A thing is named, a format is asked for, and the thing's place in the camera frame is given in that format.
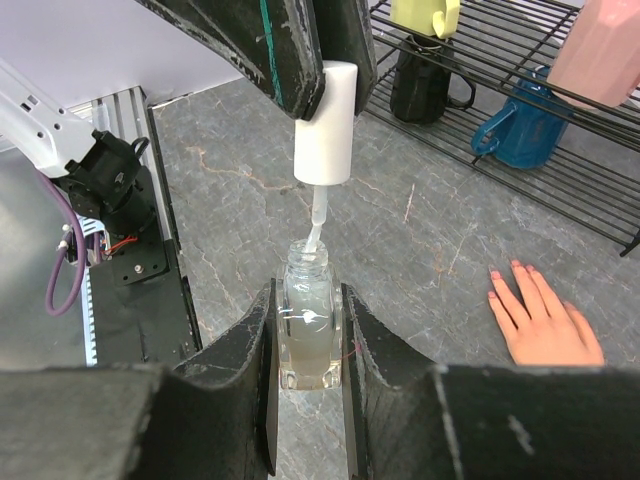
black wire shelf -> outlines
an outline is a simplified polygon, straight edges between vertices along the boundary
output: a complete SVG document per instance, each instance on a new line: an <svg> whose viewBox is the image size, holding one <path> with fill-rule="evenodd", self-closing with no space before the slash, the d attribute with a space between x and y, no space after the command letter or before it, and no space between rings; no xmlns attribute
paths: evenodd
<svg viewBox="0 0 640 480"><path fill-rule="evenodd" d="M579 8L553 0L462 0L458 29L452 37L453 44L448 44L448 48L455 52L456 66L449 68L440 64L438 57L424 58L464 75L479 85L517 97L513 87L519 78L526 77L537 66L552 66L561 42L569 33L579 11ZM408 35L417 32L391 21L391 0L380 0L371 8L371 24L374 38L392 47L386 56L380 58L379 63L394 49L420 56L401 45ZM431 39L435 43L446 44L435 37ZM640 89L635 90L627 103L610 108L544 81L536 83L594 107L587 110L571 106L570 114L558 116L640 152Z"/></svg>
<svg viewBox="0 0 640 480"><path fill-rule="evenodd" d="M491 115L476 107L466 111L447 109L432 125L404 123L392 115L389 107L394 74L390 68L380 76L366 108L369 114L622 245L621 256L640 244L640 181L562 146L543 168L535 170L518 170L492 156L476 156L471 137Z"/></svg>

orange wire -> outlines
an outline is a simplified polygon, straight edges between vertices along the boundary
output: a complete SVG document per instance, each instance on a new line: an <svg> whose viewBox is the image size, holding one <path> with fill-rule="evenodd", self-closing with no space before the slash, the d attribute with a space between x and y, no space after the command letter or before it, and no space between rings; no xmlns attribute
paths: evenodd
<svg viewBox="0 0 640 480"><path fill-rule="evenodd" d="M122 240L121 242L116 243L113 247L111 248L107 248L104 253L109 253L112 250L115 250L116 248L120 248L123 245L126 245L127 243L133 243L133 242L137 242L138 241L138 237L132 237L132 236L128 236L127 238L125 238L124 240Z"/></svg>

white bottle cap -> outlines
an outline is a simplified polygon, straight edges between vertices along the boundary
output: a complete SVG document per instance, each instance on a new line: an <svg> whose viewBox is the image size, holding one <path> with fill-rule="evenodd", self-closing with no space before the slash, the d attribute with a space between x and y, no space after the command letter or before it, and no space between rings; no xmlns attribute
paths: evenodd
<svg viewBox="0 0 640 480"><path fill-rule="evenodd" d="M324 62L325 90L310 121L296 120L293 174L311 185L338 185L351 176L358 66Z"/></svg>

yellow cup handle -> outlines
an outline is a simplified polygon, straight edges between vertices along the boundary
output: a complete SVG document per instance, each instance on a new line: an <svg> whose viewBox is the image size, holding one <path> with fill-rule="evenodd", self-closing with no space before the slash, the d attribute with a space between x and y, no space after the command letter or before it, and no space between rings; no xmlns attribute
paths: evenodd
<svg viewBox="0 0 640 480"><path fill-rule="evenodd" d="M458 26L460 15L460 0L445 0L446 11L438 11L433 14L433 29L438 38L447 38L453 35Z"/></svg>

blue mug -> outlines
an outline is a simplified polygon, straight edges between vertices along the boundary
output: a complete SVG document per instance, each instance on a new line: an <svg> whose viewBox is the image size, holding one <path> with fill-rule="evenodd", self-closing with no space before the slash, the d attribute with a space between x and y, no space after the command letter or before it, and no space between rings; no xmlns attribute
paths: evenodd
<svg viewBox="0 0 640 480"><path fill-rule="evenodd" d="M545 80L548 74L548 67L538 67L530 77ZM530 78L518 80L514 90L519 97L535 102L552 112L571 115L571 109L564 100ZM509 97L502 110L480 125L471 139L471 148L478 155L493 153L498 160L511 167L541 167L551 157L567 129L567 124L566 120L556 117L553 113ZM491 138L483 142L491 133Z"/></svg>

